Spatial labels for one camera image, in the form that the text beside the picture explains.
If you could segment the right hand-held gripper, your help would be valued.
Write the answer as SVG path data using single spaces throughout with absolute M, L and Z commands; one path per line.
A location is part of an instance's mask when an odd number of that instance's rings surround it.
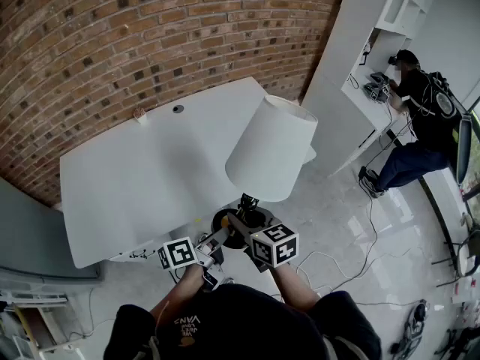
M 262 216 L 261 224 L 272 224 L 253 232 L 235 214 L 228 213 L 229 225 L 239 233 L 250 246 L 250 257 L 257 266 L 277 268 L 299 255 L 299 234 L 274 216 Z

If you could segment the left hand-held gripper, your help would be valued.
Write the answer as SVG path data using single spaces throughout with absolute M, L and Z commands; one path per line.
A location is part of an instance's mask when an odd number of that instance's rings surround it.
M 224 243 L 234 232 L 231 226 L 222 227 L 212 235 L 211 243 Z M 188 236 L 163 243 L 158 250 L 158 256 L 163 270 L 167 271 L 175 271 L 192 264 L 201 266 L 203 288 L 206 291 L 216 290 L 226 283 L 226 275 L 215 262 L 211 251 L 207 252 L 202 245 L 194 246 Z

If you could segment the white table lamp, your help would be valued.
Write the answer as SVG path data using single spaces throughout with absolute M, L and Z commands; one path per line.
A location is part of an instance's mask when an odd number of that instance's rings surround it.
M 225 163 L 229 181 L 241 192 L 234 213 L 250 230 L 268 227 L 262 216 L 273 216 L 258 207 L 259 202 L 278 203 L 287 199 L 317 128 L 317 118 L 303 107 L 267 94 Z M 224 244 L 244 249 L 249 243 L 234 232 Z

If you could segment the person's right forearm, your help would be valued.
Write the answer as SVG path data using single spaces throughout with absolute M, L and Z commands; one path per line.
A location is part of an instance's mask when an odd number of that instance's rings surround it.
M 291 307 L 308 312 L 320 300 L 319 295 L 313 291 L 288 264 L 270 268 L 274 282 L 284 301 Z

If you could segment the person's left forearm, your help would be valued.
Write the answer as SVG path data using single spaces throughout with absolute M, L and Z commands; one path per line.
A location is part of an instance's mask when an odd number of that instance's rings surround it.
M 150 311 L 155 319 L 173 319 L 180 310 L 198 293 L 204 284 L 203 267 L 189 265 L 178 283 Z

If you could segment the white table top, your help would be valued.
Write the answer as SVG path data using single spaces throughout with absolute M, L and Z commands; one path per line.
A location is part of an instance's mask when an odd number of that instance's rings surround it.
M 75 266 L 140 251 L 237 200 L 225 163 L 266 95 L 251 77 L 219 85 L 63 155 L 61 200 Z M 184 110 L 173 112 L 176 105 Z

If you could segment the person's black t-shirt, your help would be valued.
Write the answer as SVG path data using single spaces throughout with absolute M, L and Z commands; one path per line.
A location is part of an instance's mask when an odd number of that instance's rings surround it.
M 241 284 L 198 292 L 177 317 L 119 308 L 103 360 L 382 360 L 379 336 L 350 294 L 308 312 Z

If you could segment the grey cabinet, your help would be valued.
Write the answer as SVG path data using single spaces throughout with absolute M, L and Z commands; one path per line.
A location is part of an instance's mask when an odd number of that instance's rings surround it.
M 59 281 L 98 281 L 98 264 L 74 264 L 63 214 L 0 178 L 0 270 Z

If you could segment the black metal chair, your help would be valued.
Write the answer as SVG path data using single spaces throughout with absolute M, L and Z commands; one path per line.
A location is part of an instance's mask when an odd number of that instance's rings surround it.
M 474 275 L 480 269 L 480 223 L 468 213 L 463 213 L 460 225 L 467 228 L 467 237 L 461 243 L 454 243 L 457 251 L 453 257 L 433 262 L 433 265 L 451 262 L 454 267 L 454 280 L 437 285 L 444 287 L 461 278 Z

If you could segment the white metal rack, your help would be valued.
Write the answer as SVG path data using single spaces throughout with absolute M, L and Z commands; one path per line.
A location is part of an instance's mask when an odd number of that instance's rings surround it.
M 66 295 L 0 291 L 0 323 L 22 360 L 47 360 L 47 354 L 56 350 L 74 350 L 74 342 L 53 316 L 56 309 L 67 306 Z

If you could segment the dark office chair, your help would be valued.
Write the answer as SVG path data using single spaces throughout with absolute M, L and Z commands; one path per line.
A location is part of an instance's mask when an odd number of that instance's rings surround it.
M 455 167 L 455 177 L 459 185 L 462 184 L 467 175 L 470 161 L 472 130 L 471 115 L 462 115 L 457 132 L 457 161 Z

